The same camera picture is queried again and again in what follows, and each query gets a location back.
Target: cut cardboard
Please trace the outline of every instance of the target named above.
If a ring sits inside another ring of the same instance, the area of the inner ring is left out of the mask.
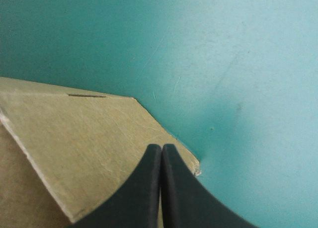
[[[199,162],[134,98],[0,77],[0,120],[71,222],[107,200],[148,144],[173,143]]]
[[[70,222],[0,123],[0,227],[62,228]]]

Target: turquoise surface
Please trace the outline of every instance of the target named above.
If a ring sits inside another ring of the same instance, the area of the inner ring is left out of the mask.
[[[133,96],[263,228],[318,224],[318,0],[0,0],[0,76]]]

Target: brown cardboard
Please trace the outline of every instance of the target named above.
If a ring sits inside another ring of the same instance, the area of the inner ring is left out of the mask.
[[[150,143],[175,144],[190,170],[199,169],[130,97],[0,77],[0,120],[72,222],[118,189]]]
[[[0,123],[0,227],[62,228],[69,223]]]

